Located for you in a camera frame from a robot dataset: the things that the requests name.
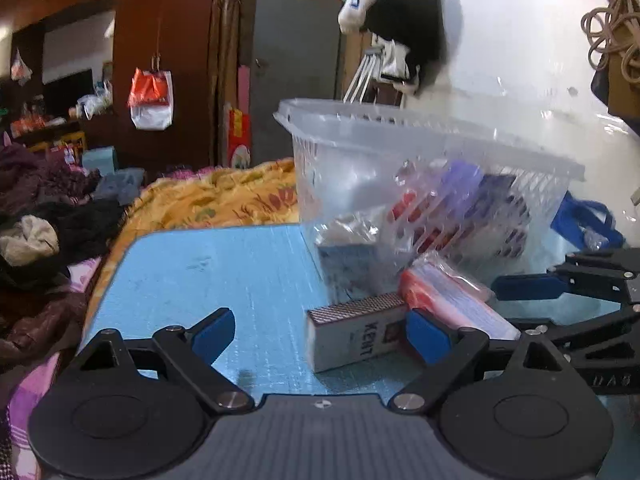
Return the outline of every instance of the white plastic bag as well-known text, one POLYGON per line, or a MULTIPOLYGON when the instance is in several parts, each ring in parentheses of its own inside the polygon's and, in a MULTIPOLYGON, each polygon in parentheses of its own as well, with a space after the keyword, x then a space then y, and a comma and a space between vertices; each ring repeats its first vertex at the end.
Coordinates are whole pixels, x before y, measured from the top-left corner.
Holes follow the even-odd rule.
POLYGON ((174 85, 171 72, 162 72, 166 77, 167 105, 140 105, 131 107, 131 120, 138 130, 166 130, 174 120, 174 85))
POLYGON ((84 108, 86 118, 91 120, 95 114, 105 109, 104 101, 97 95, 84 95, 78 99, 78 104, 84 108))
POLYGON ((413 95, 418 88, 418 73, 411 78, 406 63, 409 49, 397 41, 387 41, 375 34, 371 44, 382 47, 380 70, 375 78, 381 83, 392 83, 394 88, 403 94, 413 95))
POLYGON ((17 81, 20 86, 24 86, 31 79, 32 74, 31 69, 22 60, 20 50, 16 49, 14 63, 11 65, 11 79, 17 81))

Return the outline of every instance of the blue foam mat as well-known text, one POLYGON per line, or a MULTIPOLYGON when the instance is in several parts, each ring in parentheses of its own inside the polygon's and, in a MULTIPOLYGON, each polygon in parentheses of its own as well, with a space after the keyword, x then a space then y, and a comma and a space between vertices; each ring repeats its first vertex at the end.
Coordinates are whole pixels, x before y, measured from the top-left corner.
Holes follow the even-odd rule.
MULTIPOLYGON (((549 230, 527 266, 545 269, 572 250, 549 230)), ((298 225, 155 233, 137 240, 124 257, 85 341, 103 328, 117 328, 125 338, 147 338, 164 326, 189 327, 226 306, 236 316, 236 338, 214 366, 258 401, 271 392, 377 393, 386 402, 420 374, 421 365, 402 352, 311 373, 304 313, 329 304, 328 298, 298 225)), ((562 323, 617 307, 571 294, 496 306, 507 317, 550 316, 562 323)), ((640 434, 630 424, 628 398, 603 402, 616 432, 598 478, 636 478, 640 434)))

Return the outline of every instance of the yellow blanket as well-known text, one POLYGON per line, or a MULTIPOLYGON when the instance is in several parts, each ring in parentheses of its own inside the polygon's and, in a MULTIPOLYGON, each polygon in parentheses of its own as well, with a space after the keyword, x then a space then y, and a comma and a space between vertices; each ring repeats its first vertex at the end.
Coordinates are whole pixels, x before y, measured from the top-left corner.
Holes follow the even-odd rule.
POLYGON ((201 178, 161 178, 127 212, 89 302, 85 326, 96 313, 111 279, 132 243, 172 229, 202 229, 298 222, 293 160, 266 162, 250 170, 216 170, 201 178))

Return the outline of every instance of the metal screw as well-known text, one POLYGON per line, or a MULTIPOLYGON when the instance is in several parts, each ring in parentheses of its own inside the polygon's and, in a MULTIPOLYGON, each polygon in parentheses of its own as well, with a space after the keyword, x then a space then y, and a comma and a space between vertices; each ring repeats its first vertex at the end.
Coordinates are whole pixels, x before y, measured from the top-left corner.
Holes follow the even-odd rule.
POLYGON ((316 400, 316 402, 314 402, 314 406, 319 410, 325 410, 327 408, 330 408, 332 404, 330 400, 322 399, 322 400, 316 400))
POLYGON ((223 392, 216 397, 216 402, 228 410, 239 410, 249 404, 249 396, 244 392, 223 392))
POLYGON ((424 406, 424 399, 417 394, 400 394, 394 397, 394 406, 399 410, 419 410, 424 406))

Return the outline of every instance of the plastic basket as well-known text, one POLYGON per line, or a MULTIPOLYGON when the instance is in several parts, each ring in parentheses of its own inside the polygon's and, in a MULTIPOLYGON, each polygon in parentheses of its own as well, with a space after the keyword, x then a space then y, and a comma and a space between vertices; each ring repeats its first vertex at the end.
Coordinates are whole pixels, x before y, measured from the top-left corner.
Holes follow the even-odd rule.
POLYGON ((388 208, 365 252, 377 261, 369 285, 429 249, 467 267, 516 258, 548 228, 569 182, 584 179, 580 164, 468 121, 304 99, 282 101, 274 117, 293 137, 310 249, 314 226, 388 208))

